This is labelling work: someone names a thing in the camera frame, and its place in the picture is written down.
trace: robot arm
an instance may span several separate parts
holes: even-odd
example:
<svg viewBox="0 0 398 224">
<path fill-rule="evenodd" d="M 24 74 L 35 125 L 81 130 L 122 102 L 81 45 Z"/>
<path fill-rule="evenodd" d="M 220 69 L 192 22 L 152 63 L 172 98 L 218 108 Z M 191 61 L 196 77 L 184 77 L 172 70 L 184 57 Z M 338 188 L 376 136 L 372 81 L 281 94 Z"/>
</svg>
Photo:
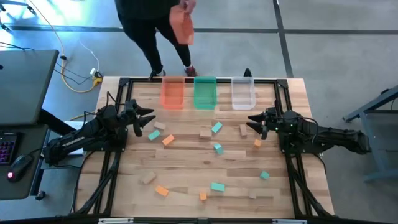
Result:
<svg viewBox="0 0 398 224">
<path fill-rule="evenodd" d="M 133 125 L 136 136 L 141 137 L 143 128 L 155 116 L 146 116 L 153 109 L 141 108 L 135 100 L 124 105 L 124 111 L 118 114 L 114 105 L 107 105 L 98 110 L 96 117 L 87 122 L 80 130 L 51 140 L 43 149 L 44 160 L 50 166 L 58 164 L 69 153 L 78 149 L 88 148 L 87 151 L 101 150 L 122 143 L 126 136 L 126 126 Z"/>
<path fill-rule="evenodd" d="M 261 134 L 261 139 L 267 138 L 268 131 L 275 131 L 279 133 L 282 149 L 292 153 L 322 153 L 333 146 L 343 146 L 358 154 L 371 152 L 369 139 L 361 131 L 321 127 L 315 120 L 309 122 L 310 118 L 294 111 L 277 117 L 276 108 L 268 108 L 248 118 L 255 123 L 247 122 L 247 125 Z"/>
</svg>

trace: orange bin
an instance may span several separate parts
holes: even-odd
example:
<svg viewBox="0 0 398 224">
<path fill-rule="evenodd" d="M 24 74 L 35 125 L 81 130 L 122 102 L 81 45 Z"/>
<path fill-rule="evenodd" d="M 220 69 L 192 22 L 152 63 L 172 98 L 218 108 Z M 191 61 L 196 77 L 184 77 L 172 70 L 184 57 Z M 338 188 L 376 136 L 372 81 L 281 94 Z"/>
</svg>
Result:
<svg viewBox="0 0 398 224">
<path fill-rule="evenodd" d="M 173 6 L 170 10 L 170 25 L 179 44 L 193 45 L 193 24 L 191 15 L 179 6 Z"/>
<path fill-rule="evenodd" d="M 165 109 L 182 109 L 185 77 L 163 77 L 160 102 Z"/>
</svg>

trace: wooden table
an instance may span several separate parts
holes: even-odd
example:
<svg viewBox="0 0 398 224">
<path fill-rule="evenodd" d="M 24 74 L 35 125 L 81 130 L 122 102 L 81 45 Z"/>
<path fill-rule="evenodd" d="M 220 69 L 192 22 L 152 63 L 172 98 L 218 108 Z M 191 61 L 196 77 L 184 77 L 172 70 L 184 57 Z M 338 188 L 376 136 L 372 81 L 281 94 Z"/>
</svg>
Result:
<svg viewBox="0 0 398 224">
<path fill-rule="evenodd" d="M 104 78 L 97 108 L 105 106 L 107 91 L 116 96 L 119 78 Z M 293 109 L 303 116 L 311 117 L 304 80 L 295 78 L 288 79 L 288 82 Z M 259 135 L 248 128 L 248 136 L 244 139 L 239 132 L 239 125 L 248 121 L 248 115 L 259 114 L 274 106 L 272 85 L 256 84 L 257 105 L 249 111 L 232 109 L 230 84 L 218 84 L 215 110 L 196 110 L 193 106 L 192 83 L 185 84 L 184 109 L 165 110 L 159 103 L 160 86 L 160 83 L 134 83 L 132 98 L 142 107 L 155 109 L 155 121 L 165 123 L 167 128 L 161 131 L 161 137 L 151 142 L 147 136 L 155 130 L 154 121 L 144 128 L 141 138 L 136 137 L 132 127 L 129 127 L 112 216 L 294 217 L 286 163 L 280 153 L 276 133 L 270 131 L 261 148 L 255 149 L 253 143 L 259 139 Z M 199 138 L 202 128 L 211 128 L 217 122 L 221 122 L 223 127 L 219 133 L 213 134 L 211 141 Z M 162 140 L 169 134 L 175 136 L 175 141 L 165 147 Z M 223 146 L 224 154 L 221 156 L 217 156 L 213 149 L 216 142 Z M 103 157 L 104 153 L 96 152 L 86 161 L 78 186 L 77 208 L 86 202 L 97 187 Z M 333 213 L 323 164 L 313 155 L 303 155 L 303 163 L 309 189 L 324 208 Z M 149 185 L 140 183 L 141 176 L 151 170 L 157 174 L 157 178 Z M 263 170 L 270 174 L 268 180 L 259 178 Z M 225 184 L 225 192 L 210 190 L 212 182 Z M 169 189 L 169 196 L 165 198 L 158 195 L 155 192 L 157 185 Z M 257 193 L 257 199 L 248 197 L 252 190 Z M 206 202 L 200 201 L 200 192 L 207 192 Z"/>
</svg>

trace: concrete floor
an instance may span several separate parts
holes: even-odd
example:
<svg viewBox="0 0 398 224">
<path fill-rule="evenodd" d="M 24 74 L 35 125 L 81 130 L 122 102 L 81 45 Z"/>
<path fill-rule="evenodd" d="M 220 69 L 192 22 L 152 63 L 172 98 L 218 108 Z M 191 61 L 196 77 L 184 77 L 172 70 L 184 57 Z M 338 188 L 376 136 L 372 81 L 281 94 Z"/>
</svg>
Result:
<svg viewBox="0 0 398 224">
<path fill-rule="evenodd" d="M 56 25 L 120 27 L 113 0 L 34 2 Z M 285 29 L 398 29 L 395 0 L 280 0 L 279 4 Z M 46 25 L 20 7 L 7 9 L 9 15 L 1 14 L 3 22 Z M 277 28 L 272 0 L 200 0 L 193 19 L 196 28 Z M 146 77 L 150 73 L 141 51 L 122 32 L 59 34 L 70 60 L 68 68 L 74 72 L 87 75 L 96 66 L 96 60 L 80 45 L 81 40 L 99 58 L 103 75 Z M 341 117 L 398 82 L 398 35 L 288 34 L 286 39 L 294 77 L 305 79 L 313 117 L 322 126 L 361 129 L 358 121 L 345 124 Z M 0 31 L 0 41 L 60 50 L 53 32 L 15 31 L 10 35 Z M 160 35 L 158 46 L 167 73 L 182 75 L 178 55 Z M 230 77 L 242 75 L 249 67 L 256 77 L 287 76 L 278 34 L 197 33 L 191 53 L 200 75 Z M 74 87 L 84 90 L 90 83 Z M 98 92 L 99 87 L 85 94 L 74 93 L 54 73 L 44 109 L 66 120 L 82 114 L 83 110 L 94 110 Z M 337 215 L 398 223 L 398 181 L 363 182 L 363 175 L 375 169 L 371 155 L 359 156 L 334 148 L 325 154 L 325 162 Z M 2 201 L 0 219 L 66 215 L 76 175 L 72 169 L 46 171 L 41 189 L 49 197 L 41 202 L 32 197 Z M 19 213 L 22 208 L 29 212 Z"/>
</svg>

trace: black pants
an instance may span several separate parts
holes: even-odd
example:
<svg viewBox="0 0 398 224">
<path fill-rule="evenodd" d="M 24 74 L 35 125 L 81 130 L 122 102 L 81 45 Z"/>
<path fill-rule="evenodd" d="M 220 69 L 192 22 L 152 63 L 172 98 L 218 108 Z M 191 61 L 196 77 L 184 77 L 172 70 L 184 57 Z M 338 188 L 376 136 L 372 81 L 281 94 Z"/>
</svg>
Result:
<svg viewBox="0 0 398 224">
<path fill-rule="evenodd" d="M 182 63 L 185 66 L 191 65 L 191 55 L 187 45 L 180 45 L 177 42 L 174 31 L 169 22 L 169 16 L 161 17 L 153 20 L 140 20 L 126 18 L 118 15 L 123 26 L 124 32 L 133 40 L 138 47 L 143 51 L 145 57 L 148 59 L 152 70 L 160 73 L 163 69 L 160 60 L 159 51 L 156 47 L 156 30 L 174 45 Z"/>
</svg>

